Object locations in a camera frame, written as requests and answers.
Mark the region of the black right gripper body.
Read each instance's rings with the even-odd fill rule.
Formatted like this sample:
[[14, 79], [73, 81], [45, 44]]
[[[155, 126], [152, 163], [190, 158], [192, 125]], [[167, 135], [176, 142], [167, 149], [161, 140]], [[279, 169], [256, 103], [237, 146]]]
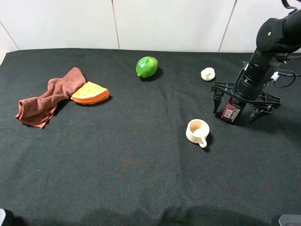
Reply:
[[234, 83], [215, 81], [211, 91], [223, 92], [223, 95], [227, 94], [255, 107], [272, 106], [278, 108], [281, 105], [280, 99], [263, 91], [274, 72], [275, 67], [270, 65], [264, 67], [250, 61], [241, 69]]

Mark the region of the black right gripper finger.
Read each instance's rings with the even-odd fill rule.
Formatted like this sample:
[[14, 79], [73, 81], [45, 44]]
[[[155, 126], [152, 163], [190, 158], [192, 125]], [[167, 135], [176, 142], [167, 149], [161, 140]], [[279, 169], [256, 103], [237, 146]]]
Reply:
[[261, 107], [256, 107], [250, 117], [249, 117], [249, 122], [252, 123], [254, 122], [255, 120], [261, 118], [261, 117], [264, 117], [266, 115], [269, 115], [272, 113], [272, 106], [261, 106]]
[[214, 91], [214, 113], [217, 112], [217, 110], [222, 102], [222, 99], [223, 99], [223, 92], [215, 90]]

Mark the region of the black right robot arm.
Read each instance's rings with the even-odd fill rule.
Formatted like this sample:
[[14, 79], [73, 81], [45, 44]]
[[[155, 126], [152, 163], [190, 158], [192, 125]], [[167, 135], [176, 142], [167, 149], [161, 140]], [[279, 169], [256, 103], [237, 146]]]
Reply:
[[278, 74], [281, 63], [292, 60], [291, 53], [301, 47], [301, 12], [294, 10], [282, 19], [270, 18], [259, 29], [256, 50], [248, 62], [243, 63], [234, 83], [214, 82], [214, 112], [217, 112], [223, 96], [230, 99], [221, 119], [233, 123], [246, 105], [254, 107], [250, 122], [272, 113], [281, 105], [279, 98], [266, 92], [264, 88]]

